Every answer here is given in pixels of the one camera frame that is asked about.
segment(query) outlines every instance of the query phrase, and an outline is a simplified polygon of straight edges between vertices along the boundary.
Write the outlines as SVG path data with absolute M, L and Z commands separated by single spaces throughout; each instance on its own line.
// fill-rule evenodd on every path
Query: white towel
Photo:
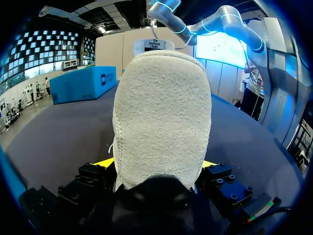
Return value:
M 169 174 L 190 189 L 200 174 L 210 126 L 211 92 L 201 63 L 169 50 L 135 57 L 114 101 L 115 188 Z

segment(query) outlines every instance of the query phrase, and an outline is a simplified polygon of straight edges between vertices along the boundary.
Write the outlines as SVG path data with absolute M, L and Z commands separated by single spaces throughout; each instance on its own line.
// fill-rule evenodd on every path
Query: screen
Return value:
M 222 32 L 210 34 L 211 35 L 200 35 L 197 37 L 197 58 L 214 60 L 245 68 L 246 44 L 244 42 L 241 41 L 245 51 L 236 38 Z

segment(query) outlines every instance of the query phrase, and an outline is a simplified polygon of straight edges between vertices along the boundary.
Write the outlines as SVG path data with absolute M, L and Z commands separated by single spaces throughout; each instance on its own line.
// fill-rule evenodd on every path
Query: blue box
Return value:
M 50 79 L 53 104 L 97 99 L 116 86 L 116 67 L 93 66 Z

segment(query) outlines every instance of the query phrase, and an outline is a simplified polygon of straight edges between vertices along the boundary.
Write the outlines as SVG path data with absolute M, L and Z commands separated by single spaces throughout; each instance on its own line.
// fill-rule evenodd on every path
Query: cable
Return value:
M 248 62 L 248 56 L 247 56 L 247 54 L 246 54 L 246 51 L 245 51 L 244 45 L 241 43 L 241 41 L 240 41 L 239 39 L 238 39 L 238 41 L 239 41 L 239 43 L 240 43 L 241 47 L 243 48 L 243 51 L 244 51 L 244 54 L 245 54 L 245 58 L 246 58 L 246 65 L 248 66 L 248 69 L 249 69 L 249 68 L 250 68 L 250 66 L 249 66 L 249 62 Z M 258 79 L 258 76 L 259 76 L 260 72 L 258 73 L 258 75 L 256 76 L 256 78 L 255 78 L 255 79 L 253 79 L 253 76 L 252 76 L 251 72 L 250 72 L 249 74 L 250 74 L 250 77 L 251 77 L 252 81 L 254 81 L 254 82 L 255 82 L 255 81 Z
M 259 221 L 260 219 L 264 219 L 266 217 L 268 217 L 269 215 L 272 215 L 272 214 L 276 214 L 276 213 L 282 213 L 282 212 L 290 212 L 291 211 L 291 208 L 290 207 L 278 207 L 278 208 L 275 208 L 275 209 L 272 209 L 258 217 L 256 217 L 255 219 L 249 221 L 249 223 L 251 223 L 252 221 Z
M 181 50 L 184 49 L 186 46 L 188 46 L 190 40 L 192 39 L 192 37 L 195 36 L 195 34 L 191 35 L 190 38 L 188 39 L 188 41 L 186 42 L 186 44 L 183 47 L 179 47 L 179 48 L 175 48 L 175 50 Z
M 153 28 L 152 21 L 153 21 L 153 20 L 151 20 L 150 27 L 151 27 L 151 30 L 152 30 L 152 33 L 153 33 L 154 37 L 158 40 L 157 34 L 156 34 L 156 32 L 155 32 L 155 28 Z

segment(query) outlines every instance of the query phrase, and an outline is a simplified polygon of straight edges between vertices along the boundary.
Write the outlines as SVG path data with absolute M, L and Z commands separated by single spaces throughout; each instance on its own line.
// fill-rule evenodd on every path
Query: sign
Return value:
M 157 39 L 145 40 L 145 51 L 163 50 L 164 43 L 165 43 L 164 40 L 157 40 Z

